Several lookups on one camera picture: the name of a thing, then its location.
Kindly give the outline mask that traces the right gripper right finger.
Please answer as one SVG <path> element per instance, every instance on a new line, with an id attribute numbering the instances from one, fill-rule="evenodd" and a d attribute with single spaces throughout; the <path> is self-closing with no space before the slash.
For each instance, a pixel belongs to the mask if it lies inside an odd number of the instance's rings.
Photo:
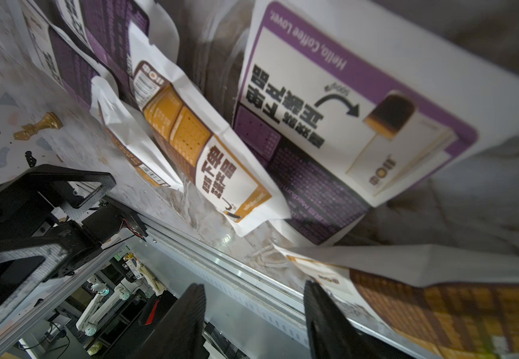
<path id="1" fill-rule="evenodd" d="M 312 358 L 409 358 L 399 349 L 356 329 L 322 286 L 307 281 L 304 309 Z"/>

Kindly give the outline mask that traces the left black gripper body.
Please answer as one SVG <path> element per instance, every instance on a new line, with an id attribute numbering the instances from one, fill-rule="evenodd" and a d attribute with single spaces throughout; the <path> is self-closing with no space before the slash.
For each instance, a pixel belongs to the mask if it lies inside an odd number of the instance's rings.
<path id="1" fill-rule="evenodd" d="M 110 173 L 38 165 L 0 185 L 0 323 L 42 282 L 73 275 L 138 215 L 105 196 Z"/>

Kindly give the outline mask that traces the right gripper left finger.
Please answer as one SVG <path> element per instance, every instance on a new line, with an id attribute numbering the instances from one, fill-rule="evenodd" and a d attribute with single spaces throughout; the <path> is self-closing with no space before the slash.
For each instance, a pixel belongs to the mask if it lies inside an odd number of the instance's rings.
<path id="1" fill-rule="evenodd" d="M 203 337 L 206 293 L 202 284 L 191 284 L 152 335 L 130 358 L 206 358 Z"/>

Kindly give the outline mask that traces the brown coffee bag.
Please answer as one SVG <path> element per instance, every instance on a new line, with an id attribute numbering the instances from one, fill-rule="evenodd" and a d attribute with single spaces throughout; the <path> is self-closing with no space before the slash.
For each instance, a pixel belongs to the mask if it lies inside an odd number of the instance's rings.
<path id="1" fill-rule="evenodd" d="M 106 79 L 96 76 L 91 85 L 92 115 L 138 176 L 155 187 L 183 192 L 182 180 L 149 134 L 144 116 L 121 101 Z"/>
<path id="2" fill-rule="evenodd" d="M 290 218 L 283 193 L 204 95 L 135 25 L 133 94 L 156 142 L 239 236 Z"/>
<path id="3" fill-rule="evenodd" d="M 519 358 L 519 257 L 439 245 L 281 253 L 340 301 L 441 358 Z"/>

